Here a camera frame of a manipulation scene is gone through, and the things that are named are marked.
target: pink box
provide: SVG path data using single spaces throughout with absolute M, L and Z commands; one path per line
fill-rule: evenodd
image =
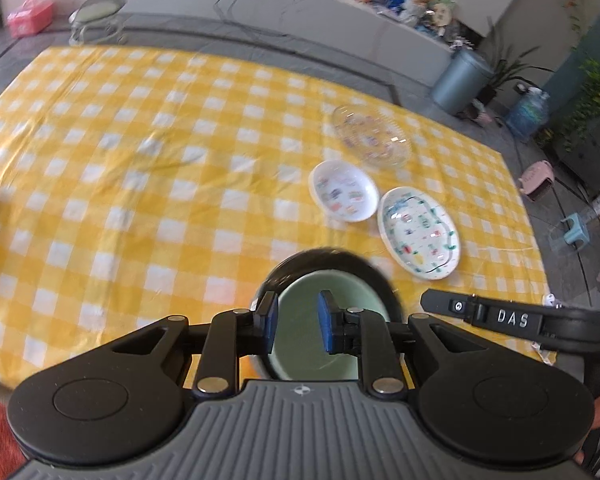
M 7 16 L 12 38 L 32 36 L 53 21 L 53 3 L 49 0 L 26 0 L 22 6 Z
M 520 176 L 520 192 L 529 197 L 529 200 L 535 202 L 544 195 L 554 184 L 554 168 L 547 160 L 534 162 L 526 168 Z

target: pink basket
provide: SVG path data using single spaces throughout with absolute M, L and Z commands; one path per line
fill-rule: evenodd
M 7 16 L 12 38 L 32 36 L 53 21 L 53 3 L 49 0 L 25 0 L 22 6 Z

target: small chair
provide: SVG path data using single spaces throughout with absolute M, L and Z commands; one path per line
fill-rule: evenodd
M 560 220 L 568 229 L 555 227 L 549 231 L 549 244 L 554 253 L 562 252 L 565 248 L 575 247 L 576 252 L 581 251 L 589 243 L 589 231 L 587 225 L 582 222 L 578 213 L 572 213 L 567 218 Z
M 124 7 L 126 0 L 87 0 L 78 10 L 69 16 L 71 24 L 71 46 L 84 45 L 85 43 L 105 43 L 113 40 L 124 43 L 122 34 L 124 23 L 118 16 L 120 9 Z M 85 39 L 85 33 L 89 29 L 104 29 L 101 36 L 93 39 Z

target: logo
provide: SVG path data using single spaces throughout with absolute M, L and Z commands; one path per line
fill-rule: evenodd
M 306 394 L 311 393 L 311 388 L 309 388 L 308 386 L 304 386 L 304 384 L 300 384 L 300 386 L 296 386 L 292 391 L 293 391 L 293 393 L 298 394 L 299 396 L 303 397 Z
M 506 322 L 508 325 L 519 326 L 520 328 L 524 328 L 528 321 L 528 314 L 518 314 L 518 318 L 516 318 L 516 312 L 512 311 L 511 313 L 507 312 L 503 308 L 498 312 L 498 323 Z

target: round plate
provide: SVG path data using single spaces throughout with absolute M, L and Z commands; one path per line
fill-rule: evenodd
M 344 160 L 325 160 L 309 174 L 309 192 L 327 214 L 361 222 L 376 212 L 379 193 L 364 171 Z
M 411 143 L 401 127 L 365 107 L 336 108 L 331 123 L 344 145 L 373 166 L 401 166 L 411 155 Z
M 423 280 L 441 280 L 458 266 L 456 226 L 426 193 L 407 186 L 389 191 L 378 207 L 378 227 L 391 256 Z

